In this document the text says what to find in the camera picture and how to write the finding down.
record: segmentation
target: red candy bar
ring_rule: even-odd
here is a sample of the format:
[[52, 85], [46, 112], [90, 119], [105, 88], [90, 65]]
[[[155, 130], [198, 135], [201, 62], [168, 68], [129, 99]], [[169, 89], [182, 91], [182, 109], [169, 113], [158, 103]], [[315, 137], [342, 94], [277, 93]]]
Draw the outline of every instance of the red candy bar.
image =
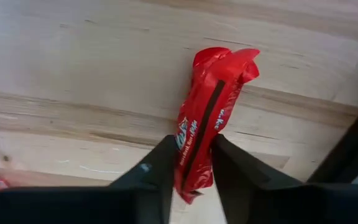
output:
[[191, 90], [180, 108], [175, 135], [180, 148], [175, 188], [187, 203], [200, 195], [197, 189], [213, 183], [209, 145], [225, 127], [243, 84], [259, 76], [253, 61], [258, 54], [257, 49], [212, 47], [194, 58]]

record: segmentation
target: red object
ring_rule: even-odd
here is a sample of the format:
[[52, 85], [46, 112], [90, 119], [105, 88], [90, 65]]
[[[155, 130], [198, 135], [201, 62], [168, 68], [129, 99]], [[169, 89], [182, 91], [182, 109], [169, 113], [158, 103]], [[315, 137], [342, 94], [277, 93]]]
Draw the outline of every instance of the red object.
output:
[[175, 135], [180, 148], [175, 188], [187, 203], [200, 195], [197, 189], [213, 183], [209, 145], [225, 127], [243, 84], [259, 76], [253, 61], [258, 54], [257, 49], [212, 47], [194, 58], [191, 90], [180, 108]]

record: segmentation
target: red wrapper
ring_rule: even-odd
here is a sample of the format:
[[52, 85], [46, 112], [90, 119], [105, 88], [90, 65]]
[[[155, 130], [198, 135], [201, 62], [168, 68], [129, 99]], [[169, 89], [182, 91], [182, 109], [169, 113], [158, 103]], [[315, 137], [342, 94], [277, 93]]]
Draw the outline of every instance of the red wrapper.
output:
[[194, 58], [191, 90], [180, 108], [175, 135], [180, 149], [175, 188], [187, 203], [200, 195], [197, 189], [213, 183], [209, 145], [225, 127], [243, 84], [259, 76], [253, 61], [258, 54], [257, 49], [212, 47]]

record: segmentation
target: wooden surface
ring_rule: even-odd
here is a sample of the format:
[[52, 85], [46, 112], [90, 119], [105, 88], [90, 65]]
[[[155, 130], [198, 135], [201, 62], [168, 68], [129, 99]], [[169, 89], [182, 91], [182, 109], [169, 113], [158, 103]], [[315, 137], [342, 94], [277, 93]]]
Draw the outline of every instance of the wooden surface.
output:
[[[0, 0], [0, 176], [114, 180], [173, 132], [212, 46], [261, 50], [223, 134], [306, 180], [358, 116], [358, 0]], [[205, 192], [173, 222], [224, 223]]]

